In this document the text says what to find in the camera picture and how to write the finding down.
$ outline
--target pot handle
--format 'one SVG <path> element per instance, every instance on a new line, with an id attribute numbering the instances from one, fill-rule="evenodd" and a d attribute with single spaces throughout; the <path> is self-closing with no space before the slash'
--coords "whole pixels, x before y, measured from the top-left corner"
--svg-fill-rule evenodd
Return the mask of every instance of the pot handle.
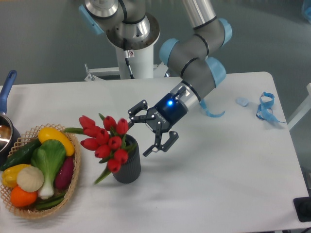
<path id="1" fill-rule="evenodd" d="M 8 77 L 5 80 L 5 83 L 0 92 L 0 112 L 6 114 L 6 104 L 8 100 L 9 93 L 17 76 L 16 70 L 11 70 L 8 74 Z"/>

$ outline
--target blue light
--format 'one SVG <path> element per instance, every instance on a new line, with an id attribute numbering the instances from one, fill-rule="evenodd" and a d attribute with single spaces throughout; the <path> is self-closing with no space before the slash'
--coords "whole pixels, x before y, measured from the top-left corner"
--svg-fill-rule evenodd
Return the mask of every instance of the blue light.
<path id="1" fill-rule="evenodd" d="M 172 101 L 172 100 L 169 100 L 169 101 L 167 102 L 167 105 L 168 105 L 168 106 L 172 106 L 172 105 L 173 105 L 173 101 Z"/>

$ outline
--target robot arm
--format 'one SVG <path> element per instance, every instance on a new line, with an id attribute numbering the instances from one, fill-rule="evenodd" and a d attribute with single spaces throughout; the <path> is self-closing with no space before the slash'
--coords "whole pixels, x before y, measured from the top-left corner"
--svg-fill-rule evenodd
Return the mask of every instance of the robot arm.
<path id="1" fill-rule="evenodd" d="M 211 53 L 227 43 L 232 36 L 231 26 L 225 19 L 218 19 L 210 0 L 183 0 L 194 35 L 185 42 L 169 39 L 160 49 L 160 59 L 183 79 L 170 93 L 154 107 L 149 108 L 143 100 L 128 111 L 129 125 L 144 122 L 155 133 L 155 143 L 145 152 L 167 151 L 178 139 L 178 133 L 171 131 L 193 106 L 197 105 L 225 78 L 223 65 Z M 146 115 L 135 116 L 146 110 Z M 161 144 L 163 133 L 170 138 Z"/>
<path id="2" fill-rule="evenodd" d="M 145 156 L 152 151 L 167 151 L 178 139 L 178 133 L 171 131 L 172 126 L 226 76 L 223 65 L 207 57 L 230 40 L 231 26 L 216 17 L 210 0 L 182 2 L 194 35 L 185 42 L 166 41 L 160 49 L 160 59 L 183 81 L 155 106 L 150 108 L 142 100 L 128 111 L 129 127 L 143 122 L 155 133 L 155 142 L 143 153 Z M 104 30 L 109 41 L 123 50 L 150 46 L 160 33 L 157 21 L 146 14 L 145 0 L 85 0 L 80 12 L 91 27 Z M 137 116 L 141 110 L 147 113 Z M 163 133 L 169 133 L 170 138 L 161 144 Z"/>

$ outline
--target pot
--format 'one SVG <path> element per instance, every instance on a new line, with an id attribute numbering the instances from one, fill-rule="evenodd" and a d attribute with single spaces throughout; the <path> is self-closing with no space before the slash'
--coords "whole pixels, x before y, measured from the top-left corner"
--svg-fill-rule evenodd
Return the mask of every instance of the pot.
<path id="1" fill-rule="evenodd" d="M 131 183 L 139 177 L 141 172 L 139 148 L 135 138 L 128 134 L 126 135 L 125 142 L 127 146 L 133 143 L 136 143 L 137 146 L 129 153 L 127 162 L 121 166 L 120 170 L 112 174 L 121 183 Z"/>
<path id="2" fill-rule="evenodd" d="M 9 93 L 15 81 L 17 72 L 11 70 L 0 92 L 0 166 L 5 163 L 11 148 L 20 137 L 19 132 L 6 116 L 6 105 Z"/>

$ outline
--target cable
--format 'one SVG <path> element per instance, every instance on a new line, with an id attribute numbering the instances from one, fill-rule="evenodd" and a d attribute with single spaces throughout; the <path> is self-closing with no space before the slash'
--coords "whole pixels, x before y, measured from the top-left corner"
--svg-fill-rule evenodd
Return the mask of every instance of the cable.
<path id="1" fill-rule="evenodd" d="M 306 233 L 306 232 L 308 232 L 310 229 L 311 229 L 311 227 L 309 227 L 309 228 L 305 229 L 305 230 L 304 230 L 304 231 L 302 231 L 301 233 Z"/>
<path id="2" fill-rule="evenodd" d="M 124 51 L 124 52 L 126 51 L 126 47 L 125 47 L 126 42 L 127 42 L 127 40 L 124 38 L 124 39 L 123 39 L 123 51 Z M 126 65 L 127 65 L 128 71 L 130 72 L 130 77 L 131 77 L 131 79 L 135 79 L 135 78 L 134 78 L 134 75 L 133 75 L 133 72 L 132 72 L 132 69 L 131 69 L 130 62 L 129 62 L 129 60 L 128 60 L 127 57 L 125 57 L 125 63 L 126 63 Z"/>

